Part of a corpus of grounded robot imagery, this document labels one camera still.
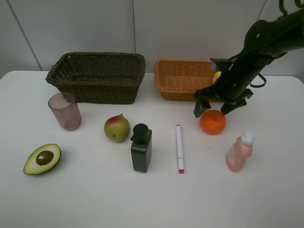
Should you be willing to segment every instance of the tangerine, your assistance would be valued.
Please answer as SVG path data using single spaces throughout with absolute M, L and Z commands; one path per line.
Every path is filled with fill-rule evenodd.
M 226 117 L 217 110 L 207 110 L 199 120 L 201 129 L 207 134 L 219 134 L 226 126 Z

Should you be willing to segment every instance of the pink plastic cup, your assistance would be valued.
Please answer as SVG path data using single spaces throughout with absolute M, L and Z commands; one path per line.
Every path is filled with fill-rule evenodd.
M 50 98 L 48 106 L 63 129 L 73 131 L 80 126 L 82 118 L 72 94 L 56 94 Z

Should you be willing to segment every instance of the table surface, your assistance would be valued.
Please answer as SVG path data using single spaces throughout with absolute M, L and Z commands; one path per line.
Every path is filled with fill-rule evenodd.
M 304 85 L 298 79 L 267 77 L 247 106 L 227 114 L 223 133 L 211 136 L 193 115 L 195 103 L 162 99 L 153 74 L 146 74 L 134 104 L 79 104 L 82 125 L 65 131 L 47 105 L 58 90 L 46 75 L 13 71 L 0 80 L 2 228 L 304 226 Z M 105 137 L 105 121 L 121 113 L 131 126 L 152 129 L 147 173 L 133 170 L 129 139 Z M 183 175 L 176 124 L 183 133 Z M 245 130 L 256 139 L 253 155 L 232 173 L 225 154 Z M 58 166 L 24 175 L 28 156 L 48 143 L 62 149 Z

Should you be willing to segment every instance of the basket rim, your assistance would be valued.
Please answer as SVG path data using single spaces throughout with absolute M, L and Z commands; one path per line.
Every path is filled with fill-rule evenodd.
M 111 82 L 110 80 L 100 80 L 100 81 L 68 81 L 68 80 L 57 80 L 53 79 L 52 76 L 54 72 L 58 69 L 59 65 L 70 55 L 96 55 L 96 56 L 133 56 L 137 57 L 141 62 L 142 70 L 137 78 L 132 82 Z M 46 81 L 53 86 L 62 85 L 90 85 L 90 86 L 123 86 L 123 87 L 137 87 L 142 82 L 145 73 L 145 58 L 143 55 L 136 53 L 121 53 L 121 52 L 68 52 L 65 53 L 60 59 L 52 66 L 52 69 L 48 72 Z
M 183 62 L 183 63 L 210 63 L 212 61 L 209 60 L 184 60 L 184 59 L 160 59 L 155 62 L 155 75 L 154 75 L 154 82 L 156 88 L 160 92 L 166 92 L 166 93 L 178 93 L 178 94 L 183 94 L 183 93 L 193 93 L 196 92 L 198 89 L 169 89 L 166 87 L 163 87 L 160 82 L 159 82 L 159 64 L 162 62 Z

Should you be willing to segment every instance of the marker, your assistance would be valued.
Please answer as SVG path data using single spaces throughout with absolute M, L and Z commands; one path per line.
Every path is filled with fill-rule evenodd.
M 181 126 L 176 125 L 176 152 L 177 152 L 177 164 L 179 167 L 179 173 L 184 173 L 184 155 L 182 152 L 182 144 L 181 144 Z

